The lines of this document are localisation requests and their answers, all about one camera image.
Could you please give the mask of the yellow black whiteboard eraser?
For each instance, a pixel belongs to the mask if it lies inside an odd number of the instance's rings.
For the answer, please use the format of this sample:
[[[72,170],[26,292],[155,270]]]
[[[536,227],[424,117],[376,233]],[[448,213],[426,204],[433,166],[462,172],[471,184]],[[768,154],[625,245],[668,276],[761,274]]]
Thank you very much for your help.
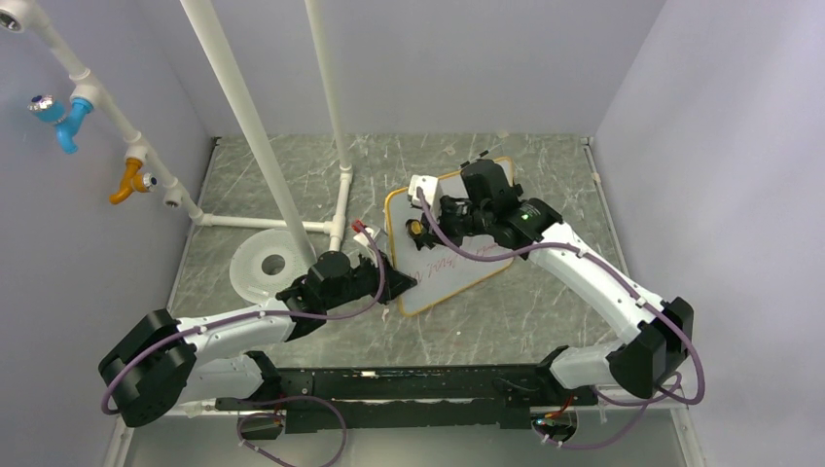
[[[410,238],[419,238],[426,233],[426,229],[423,227],[423,224],[416,219],[408,220],[405,224],[405,229]]]

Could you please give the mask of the yellow framed whiteboard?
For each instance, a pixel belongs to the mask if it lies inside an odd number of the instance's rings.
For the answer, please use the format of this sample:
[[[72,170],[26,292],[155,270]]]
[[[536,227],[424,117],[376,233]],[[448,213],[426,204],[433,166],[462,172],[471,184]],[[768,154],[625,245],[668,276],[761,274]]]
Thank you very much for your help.
[[[406,316],[414,316],[445,301],[508,268],[513,262],[511,259],[475,262],[442,245],[418,250],[408,237],[406,223],[410,219],[420,219],[422,212],[411,206],[406,186],[387,195],[384,214],[387,252],[393,267],[417,281],[397,300],[400,312]]]

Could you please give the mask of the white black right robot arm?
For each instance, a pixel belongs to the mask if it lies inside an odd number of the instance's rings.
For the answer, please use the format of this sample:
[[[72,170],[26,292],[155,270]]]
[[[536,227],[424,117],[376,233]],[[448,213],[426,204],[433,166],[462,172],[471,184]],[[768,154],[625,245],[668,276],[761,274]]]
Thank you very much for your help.
[[[408,188],[420,219],[409,220],[416,248],[443,245],[476,262],[494,257],[462,249],[466,238],[487,235],[502,248],[498,260],[520,257],[560,279],[609,325],[616,340],[588,347],[560,346],[537,367],[536,390],[558,404],[573,390],[615,383],[638,399],[663,389],[692,352],[694,311],[633,282],[575,233],[539,198],[525,198],[496,162],[477,159],[459,172],[465,197],[444,194],[439,178],[415,175]]]

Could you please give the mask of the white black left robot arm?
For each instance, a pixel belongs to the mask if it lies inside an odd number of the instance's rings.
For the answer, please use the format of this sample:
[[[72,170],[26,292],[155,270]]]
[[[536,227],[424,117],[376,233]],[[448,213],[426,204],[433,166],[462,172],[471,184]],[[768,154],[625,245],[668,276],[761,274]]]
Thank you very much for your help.
[[[234,398],[264,409],[284,393],[282,376],[261,346],[306,337],[332,320],[330,310],[368,297],[386,305],[415,287],[384,253],[357,265],[326,252],[274,298],[239,310],[174,318],[144,316],[100,361],[101,409],[128,427],[207,399]]]

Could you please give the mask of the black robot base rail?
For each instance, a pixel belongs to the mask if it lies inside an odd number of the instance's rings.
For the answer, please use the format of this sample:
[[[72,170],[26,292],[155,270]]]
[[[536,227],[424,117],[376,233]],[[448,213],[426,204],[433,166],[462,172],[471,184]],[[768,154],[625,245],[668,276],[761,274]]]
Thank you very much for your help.
[[[221,412],[268,411],[288,434],[349,429],[493,425],[529,429],[546,413],[572,414],[596,398],[564,389],[537,364],[281,368],[280,382],[249,400],[217,399]]]

